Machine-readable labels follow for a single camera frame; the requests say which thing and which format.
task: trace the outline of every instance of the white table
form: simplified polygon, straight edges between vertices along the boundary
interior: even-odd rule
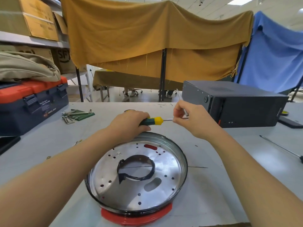
[[[151,117],[172,118],[175,103],[70,103],[63,110],[92,109],[95,116],[66,125],[60,112],[21,138],[0,156],[0,184],[86,139],[127,109],[147,111]],[[289,118],[303,123],[303,103],[288,103]],[[303,199],[303,164],[298,158],[260,138],[263,135],[303,155],[303,130],[282,124],[263,128],[226,129],[264,168]],[[188,177],[173,201],[173,209],[150,226],[213,226],[248,222],[222,161],[212,146],[193,137],[173,122],[152,126],[152,131],[175,141],[186,154]],[[100,216],[100,208],[82,182],[51,227],[117,226]]]

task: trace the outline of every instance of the person's left hand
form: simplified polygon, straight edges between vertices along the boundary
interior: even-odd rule
[[[149,126],[139,126],[142,120],[149,117],[147,112],[129,110],[117,115],[107,129],[117,137],[119,143],[125,143],[131,141],[138,134],[151,130]]]

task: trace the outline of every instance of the sneaker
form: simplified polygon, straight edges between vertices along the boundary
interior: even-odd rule
[[[122,99],[122,102],[127,102],[127,101],[129,101],[129,96],[124,95],[124,98]]]
[[[129,97],[134,97],[136,95],[135,91],[132,91],[131,94],[129,95]]]

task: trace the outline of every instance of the black computer case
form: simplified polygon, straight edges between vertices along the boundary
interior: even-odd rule
[[[184,101],[201,104],[223,128],[275,126],[288,96],[227,81],[184,81]]]

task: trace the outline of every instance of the hand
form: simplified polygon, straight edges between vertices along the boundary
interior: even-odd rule
[[[182,119],[183,109],[189,114],[188,120]],[[186,128],[195,137],[207,141],[216,137],[222,130],[202,105],[187,103],[183,100],[180,100],[174,108],[173,122]]]
[[[139,126],[142,120],[146,118],[149,118],[147,112],[126,111],[117,115],[107,129],[118,139],[119,143],[125,143],[131,141],[138,134],[151,130],[149,126]]]

